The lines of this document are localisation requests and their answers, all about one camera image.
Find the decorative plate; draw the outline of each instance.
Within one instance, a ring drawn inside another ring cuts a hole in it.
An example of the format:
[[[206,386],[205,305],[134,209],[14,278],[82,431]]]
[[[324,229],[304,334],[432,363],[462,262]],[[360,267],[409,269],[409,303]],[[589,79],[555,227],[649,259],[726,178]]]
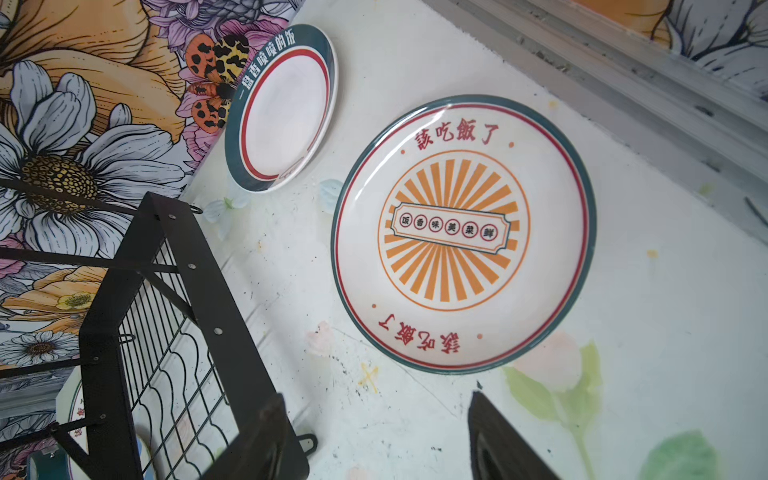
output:
[[[232,177],[252,192],[275,190],[315,154],[336,103],[333,45],[312,25],[294,25],[263,46],[228,113],[224,147]]]
[[[77,389],[75,390],[74,397],[72,398],[72,405],[69,411],[69,421],[73,422],[74,420],[84,419],[84,408],[83,383],[80,382]],[[73,430],[70,432],[70,435],[72,435],[72,438],[83,448],[83,450],[88,452],[88,435],[86,434],[85,429]],[[139,438],[138,435],[136,435],[136,445],[139,448],[139,462],[141,463],[141,467],[145,468],[143,479],[155,480],[156,475],[154,474],[154,468],[151,464],[151,453],[147,448],[147,444],[145,444],[144,440]],[[67,457],[67,463],[69,466],[69,478],[71,480],[88,480],[88,476],[85,474],[85,472],[83,472],[78,464],[75,463],[71,458]]]
[[[490,369],[571,308],[595,216],[584,164],[551,122],[505,98],[443,98],[389,125],[349,172],[333,274],[388,356],[428,372]]]

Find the floral wallpaper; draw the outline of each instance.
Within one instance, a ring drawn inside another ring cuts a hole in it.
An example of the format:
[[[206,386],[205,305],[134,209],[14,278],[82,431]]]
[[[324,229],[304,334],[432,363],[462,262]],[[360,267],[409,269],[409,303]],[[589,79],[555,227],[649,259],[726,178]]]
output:
[[[766,0],[573,0],[768,101]]]
[[[178,197],[226,124],[244,68],[302,3],[0,0],[0,177],[122,206],[148,191]],[[0,247],[108,258],[130,221],[0,188]],[[75,358],[105,274],[0,259],[0,369]],[[0,435],[51,415],[0,420]],[[0,457],[0,478],[24,478],[26,457],[45,446]]]

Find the orange ray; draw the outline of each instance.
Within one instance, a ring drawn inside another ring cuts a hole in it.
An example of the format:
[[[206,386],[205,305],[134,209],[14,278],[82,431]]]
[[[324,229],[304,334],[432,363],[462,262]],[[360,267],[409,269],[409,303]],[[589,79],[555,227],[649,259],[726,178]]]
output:
[[[398,240],[407,240],[405,237],[398,237],[397,235],[385,235],[384,243],[392,243]]]
[[[435,247],[434,243],[431,243],[429,247],[425,248],[423,252],[419,254],[418,257],[416,257],[416,260],[413,260],[413,263],[411,263],[411,266],[408,267],[408,269],[404,272],[404,274],[400,277],[400,282],[402,282],[403,285],[408,283],[408,280],[410,280],[411,275],[413,275],[413,272],[416,271],[417,268],[419,268],[419,265],[422,261],[424,261],[424,257],[426,257],[426,254],[432,251],[432,248]]]
[[[469,171],[469,165],[472,164],[469,160],[462,160],[462,166],[458,169],[458,177],[456,177],[456,185],[453,187],[453,193],[451,194],[451,204],[447,207],[453,207],[456,205],[456,195],[462,190],[464,179],[467,177]]]
[[[427,245],[429,245],[429,243],[422,242],[421,245],[403,255],[400,260],[397,260],[392,264],[392,271],[396,272],[397,270],[400,270],[403,265],[408,263],[409,260],[411,260],[418,252],[422,250],[422,248],[426,247]]]
[[[397,247],[390,248],[389,250],[386,251],[386,257],[387,258],[392,258],[395,255],[397,255],[398,253],[402,253],[402,252],[408,250],[409,248],[413,247],[419,241],[420,240],[411,240],[409,242],[403,243],[402,245],[398,245]]]
[[[440,164],[432,164],[432,182],[435,184],[435,200],[437,206],[442,207],[442,185],[440,185]]]
[[[418,293],[419,290],[422,289],[422,283],[424,283],[424,277],[427,276],[427,272],[429,272],[429,267],[432,264],[432,257],[435,256],[435,251],[437,251],[438,246],[433,245],[431,249],[429,249],[429,255],[427,256],[427,260],[424,262],[424,266],[421,270],[419,270],[419,274],[416,275],[416,280],[413,280],[413,285],[411,285],[411,291],[413,293]]]
[[[435,198],[432,196],[432,189],[429,188],[429,182],[427,181],[427,174],[424,173],[424,170],[419,170],[416,176],[419,178],[419,183],[422,185],[422,188],[424,189],[424,193],[427,196],[427,200],[429,200],[429,204],[434,205]]]
[[[455,160],[446,160],[445,161],[445,198],[442,201],[442,204],[447,207],[449,205],[448,201],[451,197],[451,182],[453,181],[453,164],[455,163]]]
[[[442,258],[440,259],[440,301],[450,302],[451,293],[448,290],[448,247],[442,248]]]
[[[424,197],[422,196],[421,192],[419,192],[419,189],[416,188],[416,185],[413,183],[413,180],[408,180],[406,182],[406,188],[409,192],[413,195],[413,197],[416,199],[417,202],[419,202],[421,205],[425,205],[427,203],[427,200],[424,200]]]
[[[453,286],[456,287],[456,296],[458,297],[459,300],[466,300],[467,293],[464,291],[464,283],[462,282],[462,276],[458,273],[458,268],[456,267],[456,259],[453,257],[454,256],[453,251],[456,249],[454,247],[449,247],[447,250],[448,250],[448,260],[451,262],[451,273],[453,274]]]
[[[458,201],[456,202],[456,206],[464,203],[464,200],[469,195],[469,192],[472,191],[473,188],[475,188],[475,185],[477,185],[478,181],[480,180],[480,177],[485,173],[485,170],[488,169],[483,164],[478,164],[478,166],[475,168],[475,172],[472,174],[472,177],[469,179],[469,182],[467,183],[467,186],[464,187],[464,191],[462,192],[462,195],[458,198]]]
[[[410,198],[408,198],[403,192],[397,192],[397,195],[395,195],[395,198],[397,200],[400,200],[404,204],[412,204],[413,203],[413,201]]]
[[[475,265],[478,270],[480,270],[480,273],[482,273],[487,281],[496,283],[496,280],[498,280],[498,275],[496,275],[496,273],[491,270],[491,267],[486,265],[482,260],[478,258],[477,255],[475,255],[470,250],[464,250],[462,253],[465,254],[467,258],[469,258],[469,261],[472,262],[472,264]]]
[[[435,250],[435,261],[432,262],[432,271],[429,272],[429,282],[427,282],[427,293],[424,297],[427,300],[435,298],[435,286],[437,285],[437,267],[440,265],[440,257],[445,249],[442,245]]]
[[[462,270],[464,270],[464,274],[467,276],[467,280],[469,280],[469,286],[472,287],[472,291],[475,292],[475,295],[479,295],[483,290],[485,290],[480,284],[480,280],[478,280],[478,277],[475,276],[475,272],[469,268],[467,260],[464,260],[464,257],[462,257],[462,250],[456,249],[455,253],[458,264],[462,266]]]
[[[464,208],[464,209],[469,208],[470,205],[472,205],[474,202],[478,201],[478,199],[480,197],[485,195],[485,192],[487,192],[488,190],[491,190],[491,187],[493,187],[494,184],[496,182],[498,182],[501,178],[502,178],[501,175],[499,175],[499,174],[497,174],[495,172],[492,173],[491,176],[488,177],[488,179],[482,183],[480,188],[476,192],[474,192],[472,194],[472,196],[469,198],[469,200],[467,200],[466,203],[464,203],[464,207],[462,207],[462,208]]]
[[[511,202],[506,205],[501,205],[500,207],[496,207],[493,210],[491,210],[494,214],[513,214],[514,212],[518,211],[518,203],[517,202]]]
[[[495,263],[496,265],[499,265],[501,268],[507,268],[509,264],[512,262],[512,260],[510,260],[507,257],[504,257],[500,253],[497,253],[494,255],[493,253],[480,252],[480,254],[485,258],[487,258],[488,260]]]
[[[499,188],[492,194],[488,195],[485,200],[480,202],[479,204],[472,207],[473,210],[482,210],[486,208],[488,205],[493,205],[502,198],[506,197],[507,195],[511,194],[512,190],[510,190],[509,185],[505,185],[504,187]]]

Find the black metal rack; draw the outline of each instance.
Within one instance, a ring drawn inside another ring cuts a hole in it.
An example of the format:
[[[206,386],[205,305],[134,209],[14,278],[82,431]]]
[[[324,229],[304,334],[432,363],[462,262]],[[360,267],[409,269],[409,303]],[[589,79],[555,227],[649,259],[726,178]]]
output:
[[[92,479],[142,478],[149,463],[140,463],[138,429],[158,478],[308,476],[299,440],[312,441],[309,454],[316,437],[293,432],[196,207],[147,194],[132,210],[17,180],[0,187],[134,217],[114,259],[0,248],[3,258],[109,269],[80,329],[79,359],[0,371],[79,365],[85,418],[0,443],[0,451],[52,436]],[[88,453],[69,434],[83,427]]]

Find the wire mesh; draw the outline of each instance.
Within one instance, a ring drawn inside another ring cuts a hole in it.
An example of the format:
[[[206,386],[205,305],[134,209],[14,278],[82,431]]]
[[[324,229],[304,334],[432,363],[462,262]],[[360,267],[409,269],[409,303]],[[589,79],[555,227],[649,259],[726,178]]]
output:
[[[167,243],[155,262],[176,264]],[[158,275],[189,303],[178,274]],[[136,433],[157,477],[201,477],[238,433],[202,332],[144,281],[119,333]]]

